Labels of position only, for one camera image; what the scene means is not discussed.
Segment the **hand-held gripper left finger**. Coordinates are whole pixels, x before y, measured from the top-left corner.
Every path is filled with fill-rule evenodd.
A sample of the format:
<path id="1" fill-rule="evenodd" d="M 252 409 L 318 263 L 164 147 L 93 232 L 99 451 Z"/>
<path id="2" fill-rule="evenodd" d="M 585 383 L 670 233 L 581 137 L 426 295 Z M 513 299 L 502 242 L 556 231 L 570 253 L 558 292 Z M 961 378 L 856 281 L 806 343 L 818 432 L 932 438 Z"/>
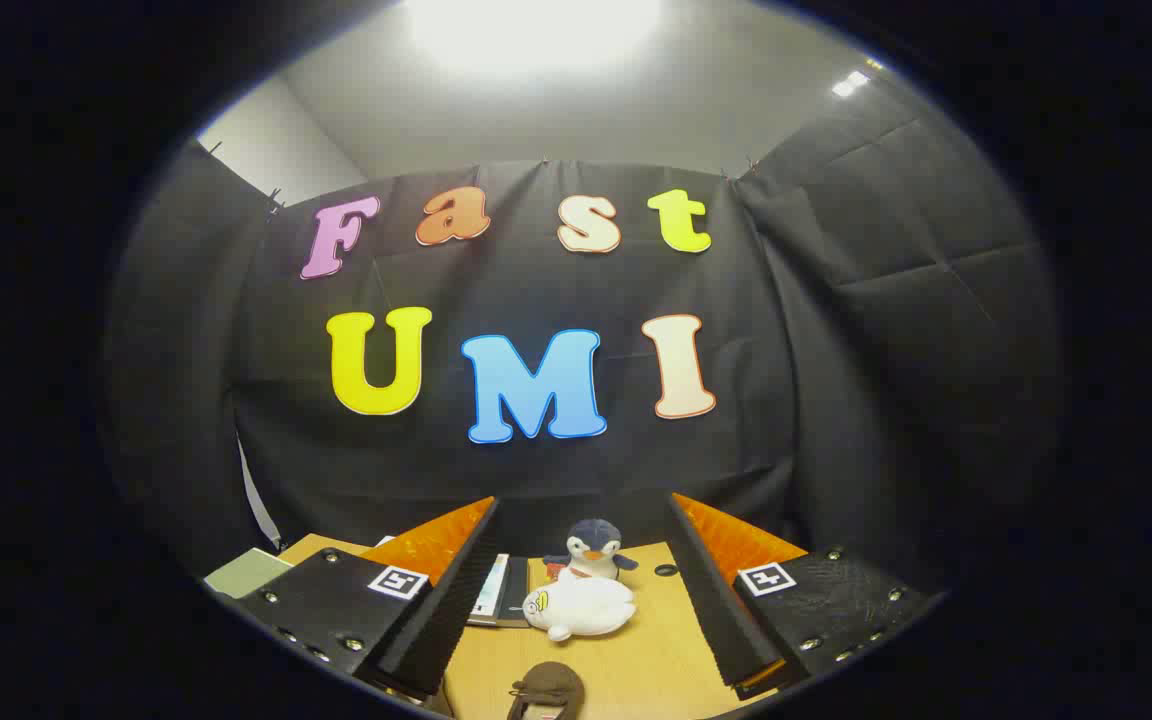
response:
<path id="1" fill-rule="evenodd" d="M 311 664 L 429 698 L 494 564 L 498 506 L 480 498 L 364 553 L 326 544 L 234 607 Z"/>

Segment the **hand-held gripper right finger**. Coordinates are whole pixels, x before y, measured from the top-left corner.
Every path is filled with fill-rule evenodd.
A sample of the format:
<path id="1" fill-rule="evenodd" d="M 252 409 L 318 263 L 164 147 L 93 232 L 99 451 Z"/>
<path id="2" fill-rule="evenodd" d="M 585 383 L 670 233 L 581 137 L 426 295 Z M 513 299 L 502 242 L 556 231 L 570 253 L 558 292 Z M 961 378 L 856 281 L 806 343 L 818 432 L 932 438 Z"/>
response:
<path id="1" fill-rule="evenodd" d="M 723 684 L 742 700 L 826 675 L 942 602 L 842 546 L 806 551 L 672 493 L 667 543 Z"/>

